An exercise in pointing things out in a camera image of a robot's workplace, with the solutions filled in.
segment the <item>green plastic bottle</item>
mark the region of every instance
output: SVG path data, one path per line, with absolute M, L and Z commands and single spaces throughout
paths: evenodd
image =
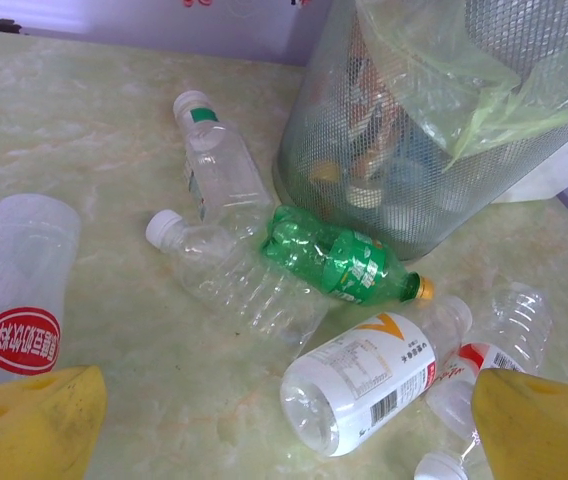
M 409 273 L 388 246 L 301 208 L 275 210 L 262 253 L 320 291 L 354 303 L 428 299 L 435 290 L 428 278 Z

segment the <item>crushed plastic bottle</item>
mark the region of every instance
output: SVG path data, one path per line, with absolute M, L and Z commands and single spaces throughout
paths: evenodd
M 552 327 L 542 294 L 513 283 L 492 293 L 491 318 L 476 323 L 466 343 L 448 362 L 426 394 L 434 451 L 415 471 L 415 480 L 468 480 L 470 467 L 486 461 L 471 411 L 473 387 L 483 368 L 536 374 Z
M 80 228 L 75 210 L 59 200 L 0 201 L 0 383 L 55 366 Z
M 217 119 L 202 92 L 181 94 L 173 113 L 184 133 L 184 176 L 200 220 L 220 224 L 238 238 L 264 229 L 273 212 L 273 197 L 239 132 Z
M 217 311 L 232 312 L 238 328 L 274 339 L 289 360 L 328 311 L 324 295 L 219 225 L 189 226 L 177 213 L 163 210 L 148 224 L 146 238 L 173 257 L 175 275 L 187 292 Z
M 321 292 L 354 303 L 433 297 L 433 283 L 408 272 L 386 245 L 319 221 L 301 208 L 280 206 L 262 253 Z
M 280 402 L 309 448 L 327 456 L 357 448 L 433 383 L 472 323 L 452 296 L 407 315 L 380 313 L 286 370 Z

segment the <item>mesh trash can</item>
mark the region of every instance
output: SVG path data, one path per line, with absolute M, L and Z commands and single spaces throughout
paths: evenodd
M 568 0 L 334 0 L 273 173 L 408 261 L 567 141 Z

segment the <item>white wall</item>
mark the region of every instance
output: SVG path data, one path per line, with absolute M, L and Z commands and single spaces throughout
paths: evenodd
M 22 33 L 304 65 L 331 0 L 0 0 Z

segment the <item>white plastic bottle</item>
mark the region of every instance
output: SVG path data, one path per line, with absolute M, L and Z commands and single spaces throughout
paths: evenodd
M 264 228 L 273 213 L 273 197 L 239 132 L 217 119 L 202 92 L 181 94 L 173 113 L 184 133 L 184 175 L 200 220 L 221 224 L 238 238 Z
M 288 270 L 251 251 L 219 225 L 189 226 L 171 210 L 156 214 L 147 240 L 174 258 L 186 291 L 238 327 L 261 334 L 288 361 L 299 355 L 328 311 L 329 299 Z
M 44 195 L 0 201 L 0 383 L 53 368 L 80 218 Z
M 468 480 L 469 467 L 485 462 L 471 399 L 483 368 L 509 368 L 536 374 L 552 327 L 543 296 L 521 283 L 492 293 L 490 318 L 476 322 L 460 351 L 427 392 L 428 424 L 434 450 L 415 471 L 416 480 Z
M 452 296 L 408 312 L 410 320 L 380 313 L 287 369 L 280 402 L 309 448 L 327 456 L 357 448 L 433 383 L 472 322 Z

